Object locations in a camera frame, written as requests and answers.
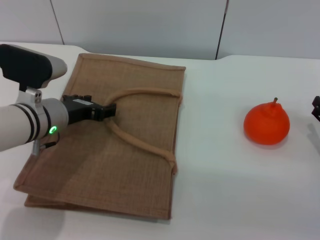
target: jute bag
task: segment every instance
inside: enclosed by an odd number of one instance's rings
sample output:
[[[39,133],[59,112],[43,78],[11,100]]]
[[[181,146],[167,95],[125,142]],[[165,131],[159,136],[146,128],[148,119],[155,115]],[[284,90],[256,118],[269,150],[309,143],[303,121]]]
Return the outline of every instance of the jute bag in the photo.
[[[116,116],[71,124],[56,146],[30,156],[14,183],[29,194],[25,206],[171,218],[185,69],[80,54],[63,94],[116,103]]]

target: black object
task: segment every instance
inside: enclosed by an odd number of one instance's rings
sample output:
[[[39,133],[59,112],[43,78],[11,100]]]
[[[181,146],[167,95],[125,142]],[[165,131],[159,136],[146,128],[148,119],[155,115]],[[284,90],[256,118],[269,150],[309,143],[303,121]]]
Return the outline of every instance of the black object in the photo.
[[[90,95],[63,95],[62,103],[69,114],[69,124],[82,120],[103,121],[105,118],[116,115],[117,105],[115,103],[108,106],[101,106],[91,101]]]
[[[320,96],[316,96],[312,102],[314,109],[312,115],[320,122]]]
[[[0,44],[0,68],[3,76],[19,83],[24,92],[27,87],[41,88],[53,72],[47,57],[7,44]]]

